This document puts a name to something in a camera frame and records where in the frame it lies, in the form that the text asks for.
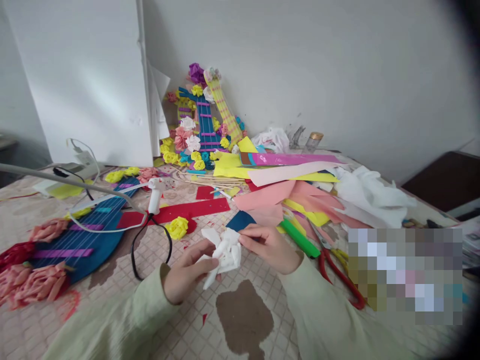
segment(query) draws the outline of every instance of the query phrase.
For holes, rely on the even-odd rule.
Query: light green sleeve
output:
[[[307,256],[278,275],[295,319],[302,359],[411,359],[414,355],[374,318],[358,311]]]
[[[169,271],[162,264],[133,292],[74,314],[43,359],[146,359],[152,335],[178,308],[162,287]]]

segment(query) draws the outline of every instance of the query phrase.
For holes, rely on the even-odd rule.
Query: person's left hand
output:
[[[185,249],[161,282],[165,297],[171,304],[181,304],[207,273],[219,265],[216,258],[197,262],[204,254],[212,256],[214,250],[215,245],[208,239],[203,239]],[[220,281],[220,275],[217,275],[216,279]]]

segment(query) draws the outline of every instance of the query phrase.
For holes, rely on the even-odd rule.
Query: black cable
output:
[[[166,261],[165,261],[165,264],[168,264],[169,263],[169,260],[170,260],[170,257],[172,256],[172,248],[173,248],[173,243],[172,243],[172,238],[170,237],[170,233],[169,231],[165,228],[165,226],[163,225],[160,225],[155,219],[154,219],[154,214],[150,213],[148,214],[148,217],[146,219],[146,222],[145,224],[141,227],[140,231],[135,235],[135,237],[133,238],[133,241],[131,242],[131,247],[130,247],[130,257],[131,257],[131,267],[133,269],[133,274],[135,275],[135,277],[142,281],[143,279],[140,277],[138,271],[137,271],[137,265],[135,264],[135,254],[134,254],[134,251],[135,251],[135,240],[137,240],[137,238],[139,237],[140,233],[145,229],[145,227],[149,224],[149,222],[153,221],[153,223],[161,228],[163,228],[163,230],[165,230],[165,233],[166,233],[166,237],[168,238],[168,243],[170,245],[170,249],[168,250],[168,257],[166,258]]]
[[[65,172],[67,172],[67,173],[69,173],[69,174],[75,175],[77,178],[79,178],[80,180],[82,180],[83,183],[85,184],[85,179],[84,179],[83,177],[81,177],[80,175],[78,175],[78,174],[76,174],[76,173],[74,173],[74,172],[72,172],[72,171],[70,171],[70,170],[68,170],[68,169],[66,169],[66,168],[64,168],[64,167],[61,167],[61,166],[54,166],[54,167],[53,167],[53,173],[54,173],[55,175],[60,176],[60,177],[62,177],[62,178],[67,178],[68,175],[67,175],[67,176],[62,176],[62,175],[65,175],[65,174],[63,174],[60,170],[65,171]],[[90,191],[89,191],[88,189],[85,189],[85,191],[86,191],[86,194],[88,195],[88,197],[90,198],[90,200],[92,200],[92,201],[95,200],[94,197],[92,196],[92,194],[90,194]]]

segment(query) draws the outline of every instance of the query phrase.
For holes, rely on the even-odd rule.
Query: white board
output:
[[[66,138],[106,165],[152,166],[137,6],[130,0],[5,0],[54,162]]]

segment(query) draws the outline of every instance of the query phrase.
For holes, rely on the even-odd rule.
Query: brown stain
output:
[[[330,239],[332,239],[334,242],[336,242],[339,239],[339,235],[337,234],[334,228],[330,227],[329,225],[324,225],[321,228],[328,234]]]
[[[138,235],[138,238],[135,241],[135,250],[139,247],[140,242],[142,241],[146,232],[147,228],[144,228]],[[114,274],[114,270],[117,267],[117,259],[130,254],[130,246],[132,246],[132,241],[137,233],[138,229],[130,229],[125,231],[123,237],[118,243],[118,246],[108,258],[108,262],[105,263],[105,266],[102,266],[100,269],[91,274],[91,281],[90,285],[88,286],[89,290],[97,285],[102,285]]]
[[[235,291],[221,293],[216,311],[233,353],[248,353],[250,360],[265,358],[260,343],[274,329],[274,319],[249,280],[242,281]]]

